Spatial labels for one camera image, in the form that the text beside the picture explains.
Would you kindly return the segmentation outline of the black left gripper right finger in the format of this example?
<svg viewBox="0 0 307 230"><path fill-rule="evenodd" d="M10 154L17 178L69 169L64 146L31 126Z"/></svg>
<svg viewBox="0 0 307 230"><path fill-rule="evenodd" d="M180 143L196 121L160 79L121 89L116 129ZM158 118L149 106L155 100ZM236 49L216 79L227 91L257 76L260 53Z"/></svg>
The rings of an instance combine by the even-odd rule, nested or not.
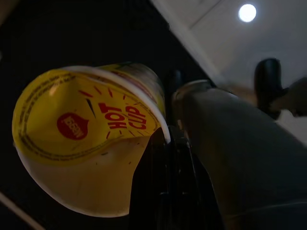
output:
<svg viewBox="0 0 307 230"><path fill-rule="evenodd" d="M171 216L175 230L215 230L215 218L205 204L188 139L169 126Z"/></svg>

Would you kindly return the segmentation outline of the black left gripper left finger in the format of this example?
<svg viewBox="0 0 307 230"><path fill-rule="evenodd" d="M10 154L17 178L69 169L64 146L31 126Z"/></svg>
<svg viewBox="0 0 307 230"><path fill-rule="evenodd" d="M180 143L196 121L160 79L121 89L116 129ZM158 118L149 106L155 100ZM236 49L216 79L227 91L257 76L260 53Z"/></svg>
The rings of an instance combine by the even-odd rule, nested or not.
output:
<svg viewBox="0 0 307 230"><path fill-rule="evenodd" d="M169 223L167 144L153 134L132 179L129 230L166 230Z"/></svg>

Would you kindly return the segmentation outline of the yellow lid noodle cup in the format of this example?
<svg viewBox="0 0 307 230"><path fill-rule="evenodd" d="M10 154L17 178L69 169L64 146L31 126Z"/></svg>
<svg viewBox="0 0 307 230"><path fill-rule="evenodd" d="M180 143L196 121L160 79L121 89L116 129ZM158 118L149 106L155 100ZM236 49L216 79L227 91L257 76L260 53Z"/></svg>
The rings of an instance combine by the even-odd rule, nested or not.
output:
<svg viewBox="0 0 307 230"><path fill-rule="evenodd" d="M158 76L139 63L47 71L20 95L12 136L34 181L89 216L128 215L132 179L151 135L171 137Z"/></svg>

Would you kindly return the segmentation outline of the black robot left foot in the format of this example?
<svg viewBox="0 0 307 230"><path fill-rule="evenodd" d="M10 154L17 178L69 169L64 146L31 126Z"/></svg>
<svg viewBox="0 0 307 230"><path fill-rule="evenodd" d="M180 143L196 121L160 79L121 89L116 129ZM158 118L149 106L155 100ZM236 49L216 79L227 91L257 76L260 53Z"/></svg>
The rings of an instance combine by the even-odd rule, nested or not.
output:
<svg viewBox="0 0 307 230"><path fill-rule="evenodd" d="M170 71L166 78L166 91L169 97L185 84L185 75L182 71L175 69Z"/></svg>

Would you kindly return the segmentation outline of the black robot foot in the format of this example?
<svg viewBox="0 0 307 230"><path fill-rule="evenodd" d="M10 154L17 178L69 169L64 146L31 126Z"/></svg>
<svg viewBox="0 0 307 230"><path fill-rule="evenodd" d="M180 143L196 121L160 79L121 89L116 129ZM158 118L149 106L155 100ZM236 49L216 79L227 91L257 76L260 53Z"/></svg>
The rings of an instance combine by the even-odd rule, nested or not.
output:
<svg viewBox="0 0 307 230"><path fill-rule="evenodd" d="M257 107L277 120L280 110L271 109L274 100L284 96L288 89L282 87L281 64L276 58L267 58L260 61L254 72L254 91L257 97Z"/></svg>
<svg viewBox="0 0 307 230"><path fill-rule="evenodd" d="M170 71L166 78L166 91L169 97L185 84L185 75L182 71L175 69Z"/></svg>

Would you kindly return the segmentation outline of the black robot right foot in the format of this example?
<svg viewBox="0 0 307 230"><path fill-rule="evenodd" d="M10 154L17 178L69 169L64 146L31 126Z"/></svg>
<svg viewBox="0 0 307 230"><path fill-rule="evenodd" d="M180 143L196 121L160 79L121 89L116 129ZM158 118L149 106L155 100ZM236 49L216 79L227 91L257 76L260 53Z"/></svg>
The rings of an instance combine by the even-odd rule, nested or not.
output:
<svg viewBox="0 0 307 230"><path fill-rule="evenodd" d="M271 109L274 100L284 96L288 89L282 87L281 64L276 58L267 58L260 61L254 72L254 91L257 97L257 107L277 120L280 110Z"/></svg>

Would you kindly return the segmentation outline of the white floor strip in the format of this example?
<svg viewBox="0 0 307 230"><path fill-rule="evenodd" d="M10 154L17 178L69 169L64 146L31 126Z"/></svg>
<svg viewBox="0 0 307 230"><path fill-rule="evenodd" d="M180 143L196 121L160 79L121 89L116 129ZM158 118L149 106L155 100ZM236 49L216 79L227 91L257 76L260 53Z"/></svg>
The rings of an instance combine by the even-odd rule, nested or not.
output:
<svg viewBox="0 0 307 230"><path fill-rule="evenodd" d="M32 227L34 230L45 230L38 222L36 222L30 215L20 209L14 202L12 202L5 194L0 192L0 202L5 205L10 211L16 214L22 219L27 225Z"/></svg>

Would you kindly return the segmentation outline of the black floor rug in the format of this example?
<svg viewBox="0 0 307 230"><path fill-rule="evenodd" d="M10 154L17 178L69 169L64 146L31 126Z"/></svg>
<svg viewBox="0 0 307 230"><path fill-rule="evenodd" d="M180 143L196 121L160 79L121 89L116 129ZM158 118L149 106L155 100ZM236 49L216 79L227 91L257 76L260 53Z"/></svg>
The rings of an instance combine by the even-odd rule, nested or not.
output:
<svg viewBox="0 0 307 230"><path fill-rule="evenodd" d="M48 70L127 61L163 81L176 69L190 81L207 78L150 0L21 0L0 26L0 192L46 230L130 230L129 217L85 216L47 195L13 145L15 103Z"/></svg>

